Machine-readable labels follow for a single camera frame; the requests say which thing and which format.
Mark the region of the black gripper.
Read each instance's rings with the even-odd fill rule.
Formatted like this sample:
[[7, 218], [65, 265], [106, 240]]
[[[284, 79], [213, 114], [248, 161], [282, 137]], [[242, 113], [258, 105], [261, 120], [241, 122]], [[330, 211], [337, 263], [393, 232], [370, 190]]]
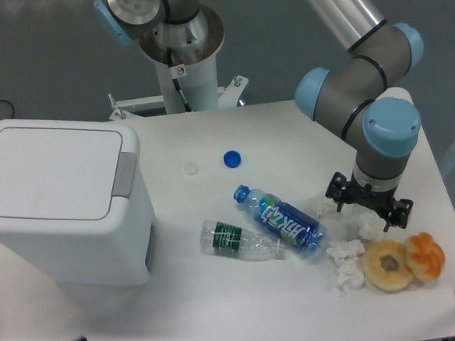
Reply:
[[336, 172], [330, 180], [325, 196], [336, 203], [337, 211], [341, 212], [345, 203], [359, 204], [371, 209], [385, 220], [385, 233], [392, 227], [405, 229], [411, 215], [414, 203], [410, 199], [394, 199], [395, 188], [389, 191], [376, 191], [371, 184], [360, 184], [360, 179], [351, 176], [348, 182], [346, 176]]

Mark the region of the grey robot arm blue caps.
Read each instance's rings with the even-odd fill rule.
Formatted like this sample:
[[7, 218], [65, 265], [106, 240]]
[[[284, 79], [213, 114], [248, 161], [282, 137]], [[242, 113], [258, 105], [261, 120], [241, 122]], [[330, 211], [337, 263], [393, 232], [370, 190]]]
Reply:
[[[395, 191], [418, 141], [421, 117], [407, 100], [384, 97], [420, 61], [423, 40], [412, 26], [390, 25], [369, 0], [308, 0], [351, 58], [339, 72], [305, 74], [295, 104], [356, 151], [350, 177], [335, 174], [326, 195], [359, 204], [404, 228], [413, 203]], [[153, 61], [167, 113], [220, 109], [217, 86], [220, 17], [200, 0], [96, 0], [99, 22], [120, 45], [138, 43]]]

